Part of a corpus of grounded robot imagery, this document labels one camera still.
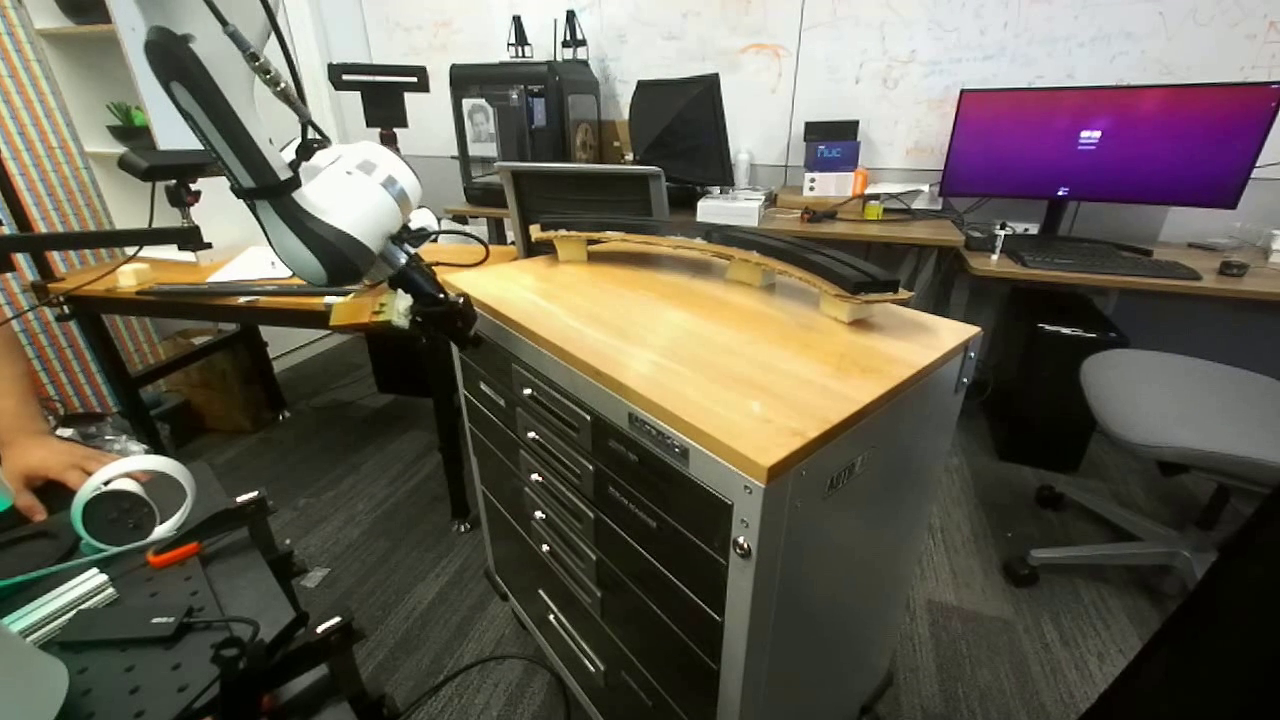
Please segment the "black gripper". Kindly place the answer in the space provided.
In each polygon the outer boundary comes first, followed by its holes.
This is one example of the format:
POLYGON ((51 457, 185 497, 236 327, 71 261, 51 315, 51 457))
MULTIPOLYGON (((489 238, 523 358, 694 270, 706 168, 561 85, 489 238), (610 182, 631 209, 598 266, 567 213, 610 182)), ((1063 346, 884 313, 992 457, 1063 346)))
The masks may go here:
POLYGON ((466 340, 475 307, 466 296, 450 296, 438 274, 409 246, 388 244, 388 282, 410 296, 410 323, 443 340, 466 340))

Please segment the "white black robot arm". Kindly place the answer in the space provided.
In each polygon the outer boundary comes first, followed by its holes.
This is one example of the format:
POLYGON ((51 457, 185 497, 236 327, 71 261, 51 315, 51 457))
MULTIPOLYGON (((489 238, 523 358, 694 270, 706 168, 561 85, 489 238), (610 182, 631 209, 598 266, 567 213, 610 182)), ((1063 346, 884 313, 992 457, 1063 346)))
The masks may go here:
POLYGON ((152 23, 142 58, 294 280, 384 280, 409 296, 410 327, 443 340, 463 340, 475 327, 473 301, 450 296, 410 246, 419 179, 400 152, 375 139, 326 142, 286 173, 250 136, 187 35, 152 23))

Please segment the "person's hand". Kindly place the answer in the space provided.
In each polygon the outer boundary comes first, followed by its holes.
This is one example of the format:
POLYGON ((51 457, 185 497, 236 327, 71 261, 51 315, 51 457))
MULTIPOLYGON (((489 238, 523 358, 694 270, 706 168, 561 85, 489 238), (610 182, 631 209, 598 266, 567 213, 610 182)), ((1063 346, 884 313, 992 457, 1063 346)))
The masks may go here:
POLYGON ((80 486, 94 469, 108 464, 108 452, 85 446, 54 436, 21 436, 0 446, 3 486, 12 508, 22 520, 44 520, 49 508, 39 498, 44 483, 80 486))

